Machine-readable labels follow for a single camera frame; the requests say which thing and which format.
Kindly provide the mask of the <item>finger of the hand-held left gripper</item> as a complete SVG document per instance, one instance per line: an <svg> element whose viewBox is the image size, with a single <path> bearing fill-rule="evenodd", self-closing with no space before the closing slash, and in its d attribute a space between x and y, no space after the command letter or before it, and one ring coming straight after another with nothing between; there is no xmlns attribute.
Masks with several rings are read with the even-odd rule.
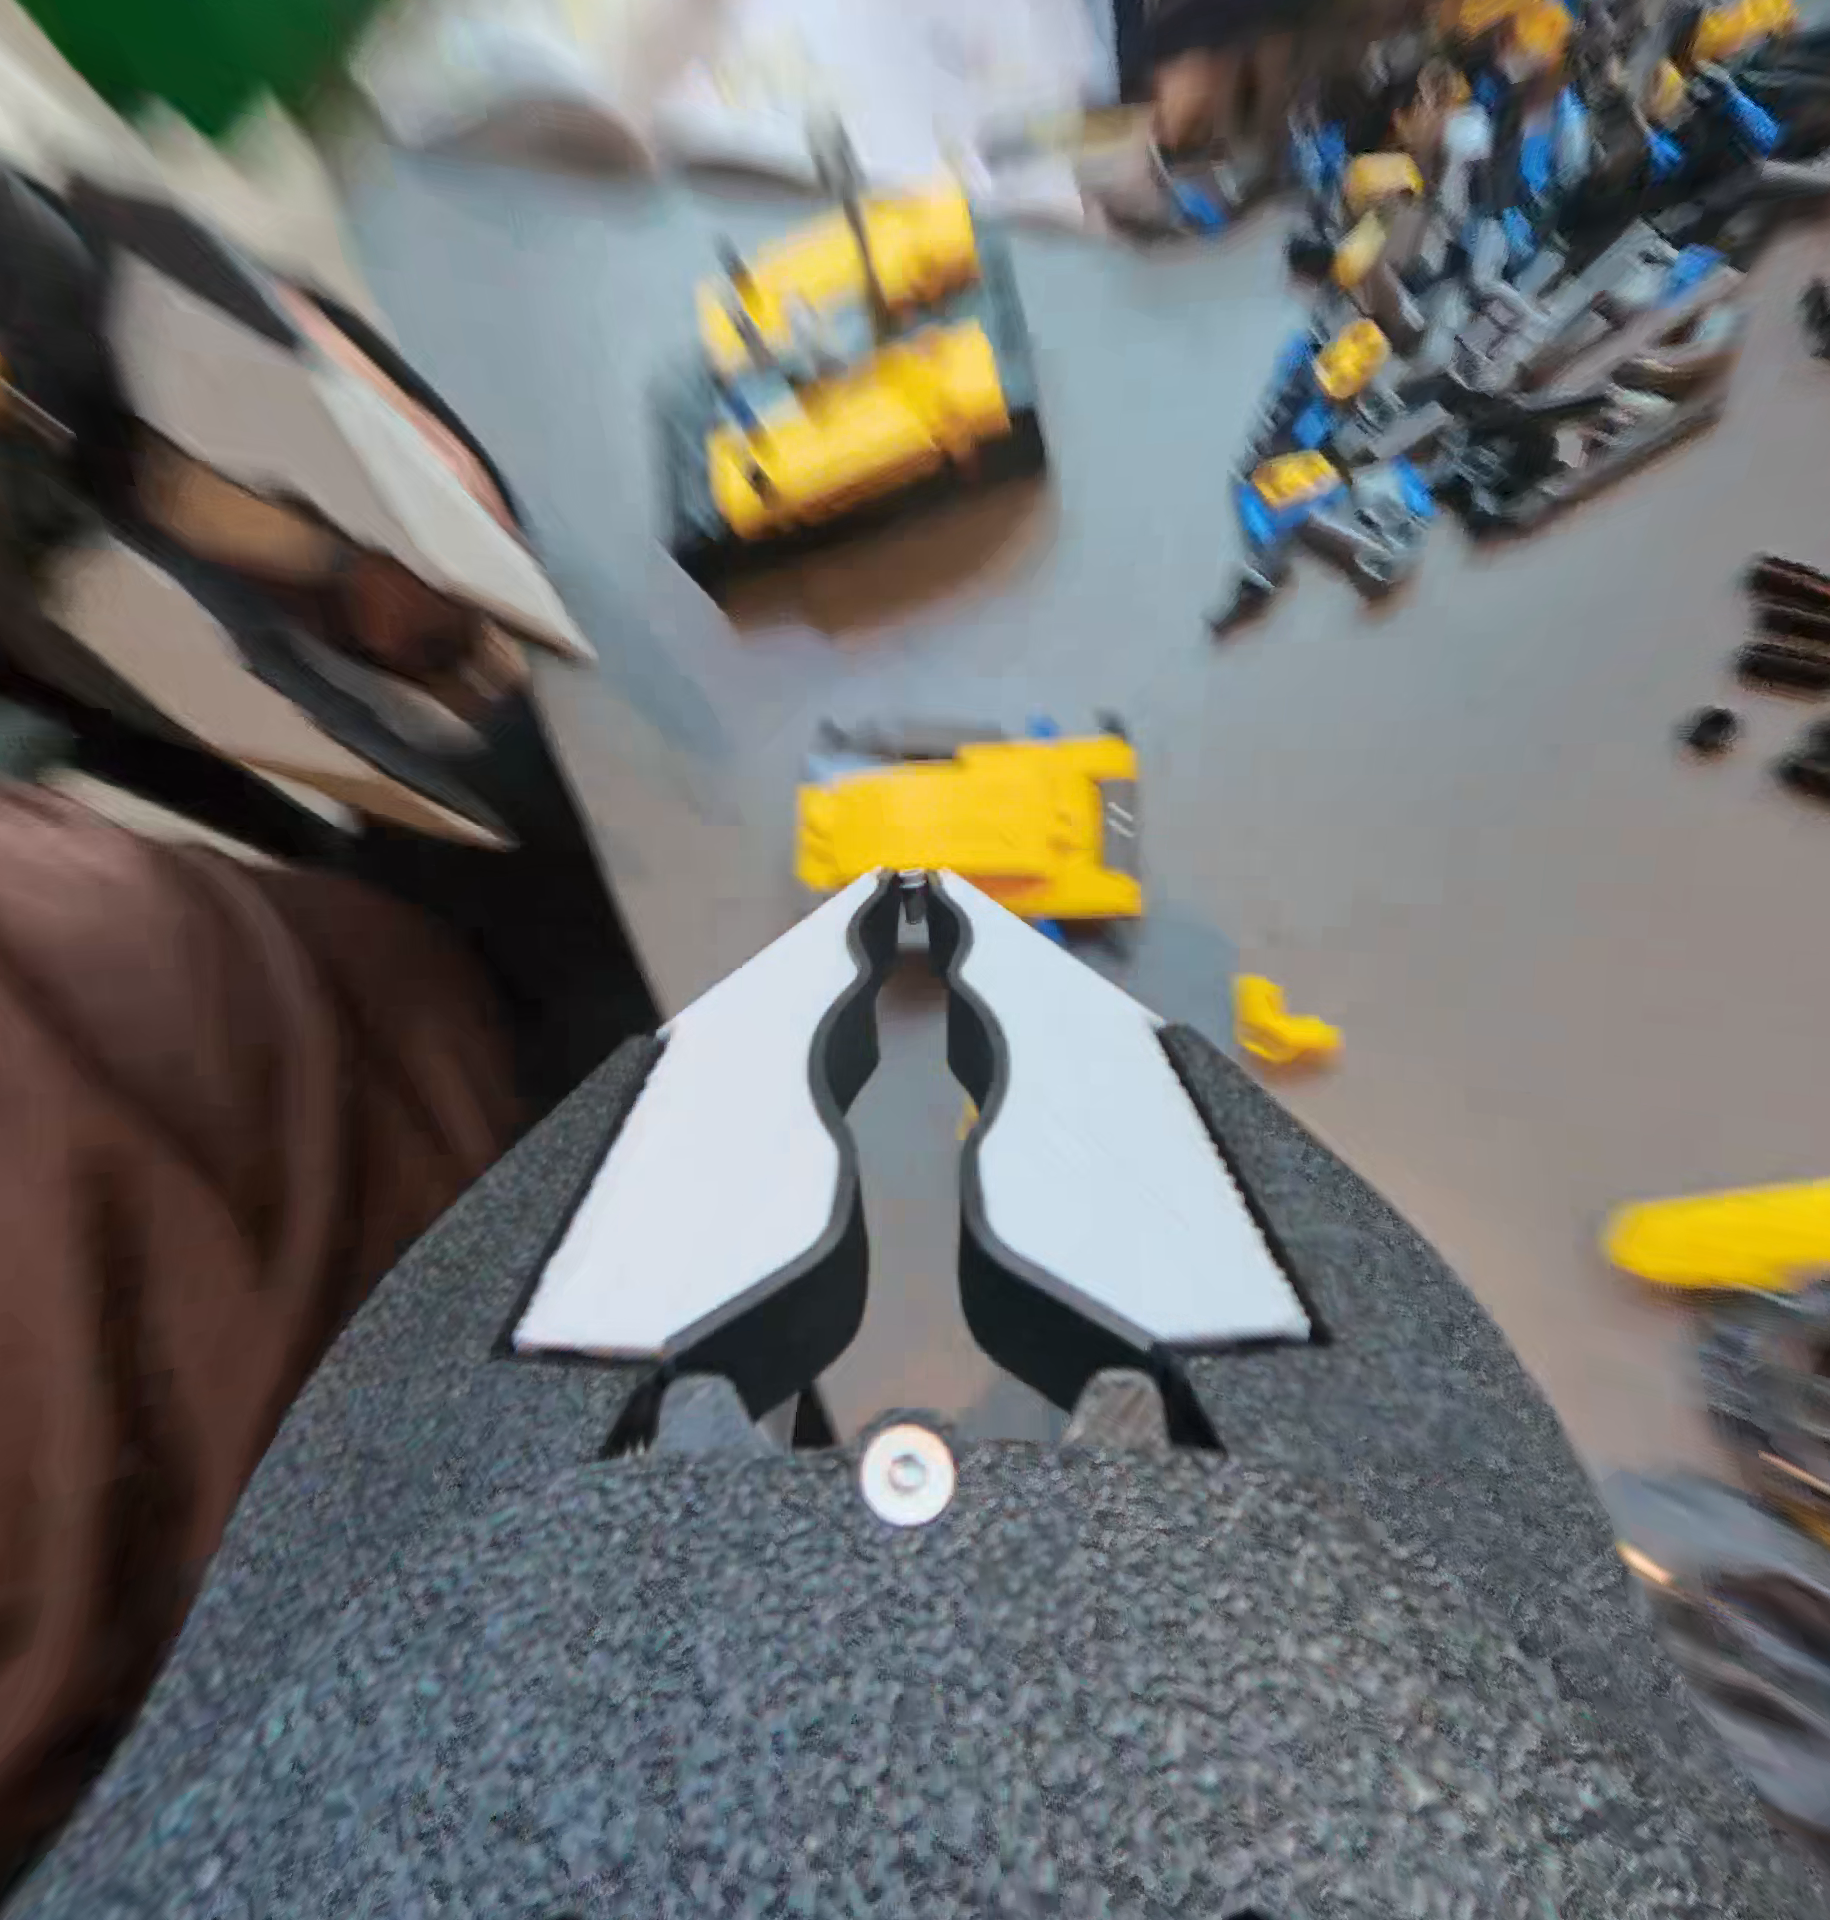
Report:
<svg viewBox="0 0 1830 1920"><path fill-rule="evenodd" d="M406 733L229 575L176 573L135 546L79 546L45 590L49 619L152 711L257 780L473 850L517 842L458 759Z"/></svg>
<svg viewBox="0 0 1830 1920"><path fill-rule="evenodd" d="M568 660L593 660L540 560L371 385L278 346L139 253L111 253L106 340L135 416L265 502Z"/></svg>

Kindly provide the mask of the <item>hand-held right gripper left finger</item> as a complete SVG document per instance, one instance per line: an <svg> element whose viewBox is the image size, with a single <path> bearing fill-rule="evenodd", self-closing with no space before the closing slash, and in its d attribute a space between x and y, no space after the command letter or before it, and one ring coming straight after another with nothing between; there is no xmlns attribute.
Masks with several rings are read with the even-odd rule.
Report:
<svg viewBox="0 0 1830 1920"><path fill-rule="evenodd" d="M870 1289L848 1110L895 952L897 881L876 870L662 1026L514 1357L721 1378L756 1420L832 1367Z"/></svg>

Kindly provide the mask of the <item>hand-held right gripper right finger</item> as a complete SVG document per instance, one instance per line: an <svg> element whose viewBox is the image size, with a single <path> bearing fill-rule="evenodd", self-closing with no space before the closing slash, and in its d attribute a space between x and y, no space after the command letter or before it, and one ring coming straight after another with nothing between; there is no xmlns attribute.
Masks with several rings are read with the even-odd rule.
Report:
<svg viewBox="0 0 1830 1920"><path fill-rule="evenodd" d="M928 876L959 1146L959 1308L1074 1412L1096 1376L1192 1417L1186 1362L1311 1345L1311 1308L1167 1048L1166 1022L951 873Z"/></svg>

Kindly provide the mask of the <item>grey desk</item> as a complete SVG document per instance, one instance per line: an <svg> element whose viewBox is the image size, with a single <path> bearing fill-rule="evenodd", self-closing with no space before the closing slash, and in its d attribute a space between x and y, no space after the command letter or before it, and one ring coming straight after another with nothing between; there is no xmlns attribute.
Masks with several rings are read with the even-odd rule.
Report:
<svg viewBox="0 0 1830 1920"><path fill-rule="evenodd" d="M1137 270L1033 242L1059 445L1045 504L942 510L809 566L736 636L646 537L626 388L676 328L703 210L374 156L356 237L404 346L511 468L602 666L542 699L656 990L712 986L801 902L783 778L822 711L1125 708L1152 751L1152 931L1110 974L1209 1019L1285 965L1350 1029L1329 1086L1204 1064L1333 1348L1245 1359L1230 1457L974 1440L938 1524L867 1517L835 1457L511 1457L399 1554L388 1601L493 1668L693 1649L808 1665L1096 1671L1342 1662L1502 1624L1524 1577L1583 1649L1642 1636L1585 1459L1694 1450L1665 1309L1582 1252L1619 1190L1830 1162L1830 821L1671 766L1694 644L1665 609L1718 482L1538 554L1435 560L1417 609L1342 595L1186 636L1204 475L1273 305L1252 249Z"/></svg>

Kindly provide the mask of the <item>green box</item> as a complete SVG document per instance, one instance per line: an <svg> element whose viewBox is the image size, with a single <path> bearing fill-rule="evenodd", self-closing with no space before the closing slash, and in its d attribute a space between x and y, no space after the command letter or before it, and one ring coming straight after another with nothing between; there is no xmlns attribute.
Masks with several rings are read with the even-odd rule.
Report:
<svg viewBox="0 0 1830 1920"><path fill-rule="evenodd" d="M124 118L165 104L205 136L262 100L314 104L381 2L25 2L24 14Z"/></svg>

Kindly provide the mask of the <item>instruction booklet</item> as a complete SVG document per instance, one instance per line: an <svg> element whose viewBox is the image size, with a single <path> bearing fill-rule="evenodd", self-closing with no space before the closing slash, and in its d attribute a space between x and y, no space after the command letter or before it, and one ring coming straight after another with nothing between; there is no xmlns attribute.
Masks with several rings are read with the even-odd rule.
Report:
<svg viewBox="0 0 1830 1920"><path fill-rule="evenodd" d="M1118 100L1112 4L1083 2L406 2L348 73L406 153L808 191L840 133L876 190L1068 227L1063 137Z"/></svg>

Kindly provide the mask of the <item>yellow and grey brick assembly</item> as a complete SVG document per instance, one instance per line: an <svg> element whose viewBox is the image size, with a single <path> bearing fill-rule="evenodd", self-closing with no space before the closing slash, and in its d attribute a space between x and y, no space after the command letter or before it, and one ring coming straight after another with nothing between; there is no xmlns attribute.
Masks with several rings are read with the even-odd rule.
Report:
<svg viewBox="0 0 1830 1920"><path fill-rule="evenodd" d="M951 873L1028 921L1142 917L1140 759L1125 725L1011 732L822 722L793 804L793 874L828 899L871 870Z"/></svg>

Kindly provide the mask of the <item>person's brown sweater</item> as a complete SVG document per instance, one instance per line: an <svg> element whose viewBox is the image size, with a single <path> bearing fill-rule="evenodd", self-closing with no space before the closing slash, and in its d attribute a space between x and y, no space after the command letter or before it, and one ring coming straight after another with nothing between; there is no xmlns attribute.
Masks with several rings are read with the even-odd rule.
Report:
<svg viewBox="0 0 1830 1920"><path fill-rule="evenodd" d="M430 917L0 783L0 1902L327 1345L518 1117Z"/></svg>

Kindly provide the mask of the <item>black and yellow brick assembly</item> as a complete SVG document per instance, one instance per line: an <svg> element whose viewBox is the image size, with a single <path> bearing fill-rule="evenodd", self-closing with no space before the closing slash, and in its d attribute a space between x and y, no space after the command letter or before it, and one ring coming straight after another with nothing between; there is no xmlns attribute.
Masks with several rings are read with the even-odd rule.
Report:
<svg viewBox="0 0 1830 1920"><path fill-rule="evenodd" d="M718 246L697 343L653 401L662 544L703 590L1047 468L1009 239L958 185L867 187L809 123L828 208Z"/></svg>

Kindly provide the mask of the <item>yellow curved panel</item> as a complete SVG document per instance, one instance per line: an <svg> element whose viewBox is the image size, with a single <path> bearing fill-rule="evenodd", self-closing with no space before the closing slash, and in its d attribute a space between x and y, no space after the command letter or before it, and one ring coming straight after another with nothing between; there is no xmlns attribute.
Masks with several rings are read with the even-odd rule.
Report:
<svg viewBox="0 0 1830 1920"><path fill-rule="evenodd" d="M1830 1275L1830 1176L1631 1202L1606 1216L1599 1250L1653 1286L1786 1293Z"/></svg>

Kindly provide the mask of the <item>grey sprocket wheel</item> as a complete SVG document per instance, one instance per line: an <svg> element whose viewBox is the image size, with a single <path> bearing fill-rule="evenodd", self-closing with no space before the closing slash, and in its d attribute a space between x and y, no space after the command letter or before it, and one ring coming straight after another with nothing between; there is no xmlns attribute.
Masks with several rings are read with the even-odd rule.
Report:
<svg viewBox="0 0 1830 1920"><path fill-rule="evenodd" d="M1744 1487L1830 1550L1830 1273L1706 1312L1694 1359Z"/></svg>
<svg viewBox="0 0 1830 1920"><path fill-rule="evenodd" d="M1830 1842L1830 1550L1692 1473L1602 1484L1615 1551L1768 1809Z"/></svg>

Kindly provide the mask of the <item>pile of black red pieces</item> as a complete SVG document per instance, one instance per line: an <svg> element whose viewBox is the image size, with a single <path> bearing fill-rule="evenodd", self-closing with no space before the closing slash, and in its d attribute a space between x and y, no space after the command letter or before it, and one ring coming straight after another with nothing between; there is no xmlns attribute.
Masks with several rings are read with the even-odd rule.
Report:
<svg viewBox="0 0 1830 1920"><path fill-rule="evenodd" d="M1764 552L1744 565L1739 592L1749 633L1729 663L1734 682L1806 711L1770 757L1770 780L1830 812L1830 565Z"/></svg>

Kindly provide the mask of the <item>pile of blue grey pieces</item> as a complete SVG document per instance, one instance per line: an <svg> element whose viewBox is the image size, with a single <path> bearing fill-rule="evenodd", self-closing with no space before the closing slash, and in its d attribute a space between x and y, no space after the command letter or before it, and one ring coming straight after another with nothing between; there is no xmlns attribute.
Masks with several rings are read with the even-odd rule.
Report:
<svg viewBox="0 0 1830 1920"><path fill-rule="evenodd" d="M1233 461L1217 636L1435 520L1517 539L1720 419L1744 286L1830 212L1830 4L1321 10L1282 79L1307 298Z"/></svg>

